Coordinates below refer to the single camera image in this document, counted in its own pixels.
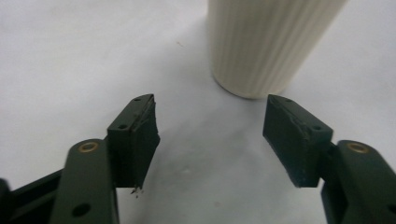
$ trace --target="cream ceramic cup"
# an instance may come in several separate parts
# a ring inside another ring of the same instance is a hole
[[[209,0],[212,73],[251,99],[289,84],[347,0]]]

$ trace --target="small hole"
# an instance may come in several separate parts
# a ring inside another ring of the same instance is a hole
[[[82,146],[82,149],[89,150],[89,149],[93,149],[94,147],[95,147],[95,144],[93,144],[93,143],[88,143],[88,144],[86,144],[86,145],[83,145],[83,146]]]
[[[79,146],[78,150],[83,153],[92,152],[92,151],[96,150],[98,148],[98,146],[99,146],[99,144],[97,144],[95,142],[88,142],[88,143],[85,143],[85,144]]]
[[[396,215],[396,204],[390,204],[388,205],[388,209],[391,213]]]
[[[126,125],[126,124],[121,124],[119,126],[119,129],[126,129],[126,128],[128,128],[128,125]]]
[[[364,145],[358,144],[358,143],[348,143],[346,144],[349,149],[355,151],[355,152],[359,152],[359,153],[367,153],[369,152],[369,148],[365,147]]]
[[[73,209],[73,217],[85,216],[91,210],[91,206],[88,203],[82,203]]]

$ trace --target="white background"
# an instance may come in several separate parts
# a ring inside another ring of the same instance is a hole
[[[214,81],[205,0],[0,1],[0,176],[19,188],[154,93],[162,141],[121,223],[326,223],[262,137],[266,101]],[[396,2],[350,0],[281,95],[396,169]]]

